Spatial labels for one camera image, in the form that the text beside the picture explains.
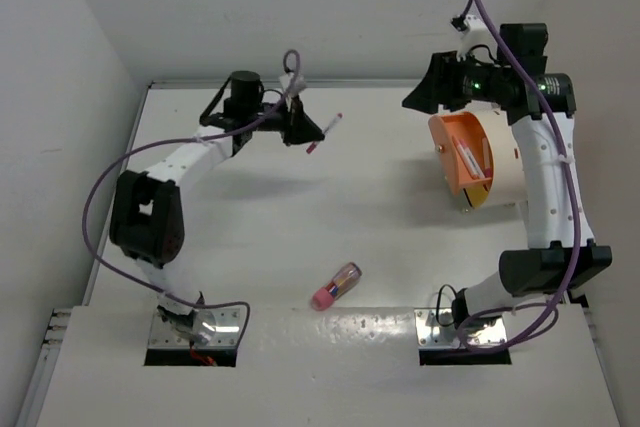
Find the white pen magenta cap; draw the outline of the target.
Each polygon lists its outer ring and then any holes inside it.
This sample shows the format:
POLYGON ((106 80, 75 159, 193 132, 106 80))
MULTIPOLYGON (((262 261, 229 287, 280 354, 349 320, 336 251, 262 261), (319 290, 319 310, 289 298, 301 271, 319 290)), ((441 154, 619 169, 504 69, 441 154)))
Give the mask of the white pen magenta cap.
POLYGON ((323 137, 320 140, 313 141, 306 149, 306 153, 311 155, 316 148, 326 139, 327 135, 339 124, 339 122, 343 119, 343 114, 338 113, 329 124, 323 129, 322 135, 323 137))

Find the orange drawer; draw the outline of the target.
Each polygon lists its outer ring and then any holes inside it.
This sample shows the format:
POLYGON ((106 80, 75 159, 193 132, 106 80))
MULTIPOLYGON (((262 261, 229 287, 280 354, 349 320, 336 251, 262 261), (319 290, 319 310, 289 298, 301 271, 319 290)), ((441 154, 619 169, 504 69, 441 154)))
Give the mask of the orange drawer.
POLYGON ((435 115, 428 121, 428 127, 445 178, 454 195, 471 185, 487 184, 490 186, 492 176, 486 177, 484 175, 484 179, 474 179, 470 176, 453 142, 453 137, 463 139, 483 171, 482 139, 485 138, 485 133, 476 115, 470 112, 435 115))

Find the white pen orange band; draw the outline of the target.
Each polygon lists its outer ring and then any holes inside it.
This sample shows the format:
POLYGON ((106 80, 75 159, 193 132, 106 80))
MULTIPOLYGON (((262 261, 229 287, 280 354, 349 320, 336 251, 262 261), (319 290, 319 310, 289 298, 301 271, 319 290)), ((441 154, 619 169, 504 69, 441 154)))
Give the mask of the white pen orange band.
POLYGON ((456 146, 465 166, 470 174, 470 176, 474 179, 484 179, 484 173, 482 169, 479 167, 471 149, 468 147, 466 142, 463 139, 459 139, 457 137, 453 137, 454 145, 456 146))

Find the white pen pink tip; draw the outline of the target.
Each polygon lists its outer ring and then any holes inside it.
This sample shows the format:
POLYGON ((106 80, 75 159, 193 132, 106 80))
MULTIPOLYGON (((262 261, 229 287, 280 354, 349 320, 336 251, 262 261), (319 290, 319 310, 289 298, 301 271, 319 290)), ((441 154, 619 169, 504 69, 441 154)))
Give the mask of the white pen pink tip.
POLYGON ((491 150, 487 138, 482 139, 483 172, 486 177, 492 176, 491 150))

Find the yellow drawer with gold knob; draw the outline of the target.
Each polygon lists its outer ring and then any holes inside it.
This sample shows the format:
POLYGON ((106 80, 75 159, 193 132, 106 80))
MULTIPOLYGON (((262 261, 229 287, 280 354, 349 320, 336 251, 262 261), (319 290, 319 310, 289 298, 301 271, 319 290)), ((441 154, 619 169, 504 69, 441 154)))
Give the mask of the yellow drawer with gold knob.
POLYGON ((488 199, 490 188, 487 184, 475 184, 463 189, 471 209, 480 208, 488 199))

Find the pink capped clip tube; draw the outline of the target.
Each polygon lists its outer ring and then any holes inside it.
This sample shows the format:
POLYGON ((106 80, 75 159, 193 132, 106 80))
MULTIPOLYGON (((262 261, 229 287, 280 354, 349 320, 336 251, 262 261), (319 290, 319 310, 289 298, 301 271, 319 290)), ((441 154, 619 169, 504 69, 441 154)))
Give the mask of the pink capped clip tube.
POLYGON ((316 311, 330 308, 337 299, 354 288, 361 277, 362 271, 355 263, 345 264, 325 286, 314 293, 311 307, 316 311))

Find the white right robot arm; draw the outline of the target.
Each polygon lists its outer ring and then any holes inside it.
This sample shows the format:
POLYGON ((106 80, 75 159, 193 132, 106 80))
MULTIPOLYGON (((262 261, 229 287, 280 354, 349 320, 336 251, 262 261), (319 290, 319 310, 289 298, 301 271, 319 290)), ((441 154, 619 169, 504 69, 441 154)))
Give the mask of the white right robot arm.
POLYGON ((502 25, 497 49, 483 61, 475 51, 487 25, 475 15, 452 24, 460 47, 431 57, 403 106, 428 115, 451 191, 472 208, 497 198, 523 202, 527 232, 525 248, 504 251, 493 275, 456 294, 452 315, 461 324, 579 288, 613 255, 596 242, 582 206, 574 90, 568 76, 546 70, 546 25, 502 25))

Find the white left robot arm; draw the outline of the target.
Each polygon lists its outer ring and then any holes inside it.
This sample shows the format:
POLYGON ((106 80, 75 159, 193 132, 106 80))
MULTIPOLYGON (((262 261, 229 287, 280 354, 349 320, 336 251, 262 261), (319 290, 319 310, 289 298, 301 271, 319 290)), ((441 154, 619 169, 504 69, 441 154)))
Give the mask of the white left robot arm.
POLYGON ((124 171, 117 180, 110 241, 158 288, 157 310, 163 320, 192 343, 211 340, 216 327, 212 311, 203 307, 203 294, 189 286, 178 260, 186 237, 188 192, 238 154, 254 131, 277 132, 287 146, 325 137, 304 111, 304 77, 287 71, 280 84, 278 102, 267 103, 258 73, 232 72, 200 115, 190 142, 144 171, 124 171))

